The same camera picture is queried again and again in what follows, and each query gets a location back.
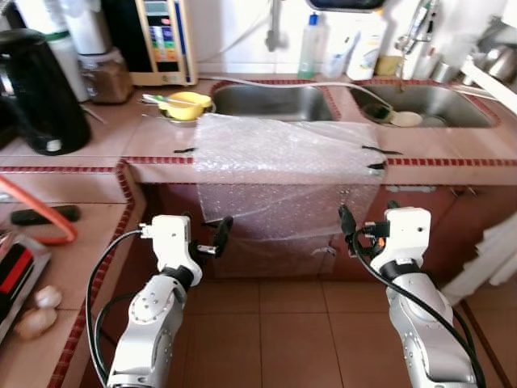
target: orange hose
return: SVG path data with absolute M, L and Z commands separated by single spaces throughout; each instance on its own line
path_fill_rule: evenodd
M 65 237 L 33 237 L 36 241 L 39 241 L 45 245 L 62 245 L 71 243 L 74 241 L 78 232 L 74 226 L 66 218 L 61 216 L 56 210 L 49 208 L 46 204 L 37 200 L 34 196 L 25 192 L 22 188 L 19 188 L 11 181 L 7 180 L 0 175 L 0 191 L 6 192 L 10 196 L 13 196 L 17 200 L 20 200 L 31 209 L 41 214 L 43 217 L 50 220 L 55 226 L 65 232 Z

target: stainless steel sink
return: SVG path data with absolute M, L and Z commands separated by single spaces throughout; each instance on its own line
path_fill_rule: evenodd
M 213 94 L 216 113 L 281 121 L 334 120 L 325 95 L 314 86 L 271 89 L 229 85 Z
M 364 87 L 391 104 L 398 112 L 410 111 L 422 115 L 423 121 L 419 127 L 488 128 L 494 125 L 488 116 L 463 95 L 445 87 L 407 85 L 403 92 L 396 85 Z M 363 114 L 365 106 L 378 103 L 363 91 L 354 89 L 351 93 Z

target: garlic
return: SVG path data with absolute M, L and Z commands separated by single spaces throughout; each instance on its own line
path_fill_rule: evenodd
M 15 326 L 15 333 L 24 340 L 33 340 L 49 329 L 57 319 L 54 309 L 30 309 Z
M 45 307 L 58 307 L 63 299 L 61 292 L 53 285 L 48 285 L 34 295 L 36 305 L 43 309 Z

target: plastic sheet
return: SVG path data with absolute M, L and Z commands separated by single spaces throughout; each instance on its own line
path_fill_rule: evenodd
M 365 124 L 205 115 L 195 146 L 196 171 L 216 182 L 198 184 L 205 221 L 234 217 L 219 277 L 328 272 L 338 207 L 363 222 L 383 178 L 368 166 L 384 155 L 361 148 L 378 146 Z

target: yellow bowl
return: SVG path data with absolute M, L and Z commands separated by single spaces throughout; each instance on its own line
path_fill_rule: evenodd
M 168 96 L 172 101 L 158 104 L 160 111 L 176 120 L 192 121 L 203 114 L 205 108 L 212 105 L 212 99 L 193 91 L 180 91 Z

